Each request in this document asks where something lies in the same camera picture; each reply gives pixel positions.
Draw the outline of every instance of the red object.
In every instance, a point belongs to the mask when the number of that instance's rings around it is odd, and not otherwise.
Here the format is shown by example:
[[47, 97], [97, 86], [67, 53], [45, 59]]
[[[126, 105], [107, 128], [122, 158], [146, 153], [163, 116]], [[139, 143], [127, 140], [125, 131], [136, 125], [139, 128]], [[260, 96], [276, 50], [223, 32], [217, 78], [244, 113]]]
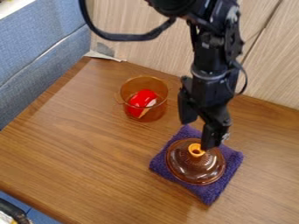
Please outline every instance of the red object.
[[138, 93], [132, 96], [129, 99], [129, 105], [134, 107], [128, 106], [128, 112], [133, 116], [140, 118], [149, 111], [146, 107], [152, 107], [156, 104], [157, 95], [155, 92], [149, 89], [140, 90]]

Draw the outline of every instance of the brown lid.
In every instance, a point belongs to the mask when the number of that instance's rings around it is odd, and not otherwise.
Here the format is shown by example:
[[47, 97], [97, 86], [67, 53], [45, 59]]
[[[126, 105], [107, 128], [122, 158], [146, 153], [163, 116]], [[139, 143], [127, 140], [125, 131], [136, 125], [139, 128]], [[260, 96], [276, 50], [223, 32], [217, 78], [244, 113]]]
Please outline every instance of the brown lid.
[[226, 161], [219, 148], [203, 151], [198, 138], [173, 143], [167, 150], [166, 164], [178, 179], [195, 185], [215, 182], [226, 168]]

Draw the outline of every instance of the transparent orange bowl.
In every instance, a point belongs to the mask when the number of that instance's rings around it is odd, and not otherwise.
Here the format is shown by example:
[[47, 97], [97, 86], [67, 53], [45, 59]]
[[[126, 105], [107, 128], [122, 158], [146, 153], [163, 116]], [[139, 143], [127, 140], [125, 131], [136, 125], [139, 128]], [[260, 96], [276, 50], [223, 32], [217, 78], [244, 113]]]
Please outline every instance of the transparent orange bowl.
[[[151, 107], [136, 107], [129, 104], [129, 100], [139, 91], [149, 89], [156, 93], [156, 104]], [[118, 99], [123, 104], [123, 110], [129, 118], [139, 122], [153, 122], [160, 119], [167, 109], [167, 97], [169, 89], [160, 79], [152, 76], [139, 76], [127, 80], [121, 87]], [[144, 112], [141, 117], [133, 116], [129, 111], [139, 109]]]

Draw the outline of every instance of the purple cloth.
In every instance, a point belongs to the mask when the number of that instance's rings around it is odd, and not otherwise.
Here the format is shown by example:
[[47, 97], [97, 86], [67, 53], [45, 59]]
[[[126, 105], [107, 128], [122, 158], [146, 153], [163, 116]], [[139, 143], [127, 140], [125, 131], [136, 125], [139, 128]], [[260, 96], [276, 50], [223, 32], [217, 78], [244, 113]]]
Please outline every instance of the purple cloth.
[[201, 132], [193, 129], [192, 127], [186, 125], [184, 126], [162, 149], [162, 151], [157, 154], [150, 162], [149, 168], [161, 175], [165, 179], [179, 183], [184, 186], [192, 193], [196, 194], [201, 201], [210, 206], [224, 191], [230, 179], [233, 177], [234, 173], [238, 170], [240, 164], [243, 161], [243, 153], [239, 151], [232, 150], [225, 145], [220, 146], [220, 150], [226, 159], [226, 171], [224, 175], [216, 182], [210, 185], [190, 185], [179, 179], [177, 179], [168, 169], [165, 162], [165, 154], [168, 147], [176, 142], [177, 140], [186, 138], [201, 138]]

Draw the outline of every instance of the wooden table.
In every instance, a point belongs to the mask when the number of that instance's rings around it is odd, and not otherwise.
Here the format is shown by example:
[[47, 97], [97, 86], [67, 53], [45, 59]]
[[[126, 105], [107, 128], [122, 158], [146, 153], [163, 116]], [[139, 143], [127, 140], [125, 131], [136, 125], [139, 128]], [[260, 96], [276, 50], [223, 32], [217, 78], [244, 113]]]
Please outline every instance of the wooden table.
[[[114, 100], [140, 74], [170, 86], [158, 122], [129, 120]], [[65, 223], [299, 223], [293, 109], [246, 96], [231, 103], [226, 144], [245, 161], [211, 207], [148, 169], [180, 127], [179, 86], [178, 77], [141, 66], [82, 59], [0, 134], [1, 189]]]

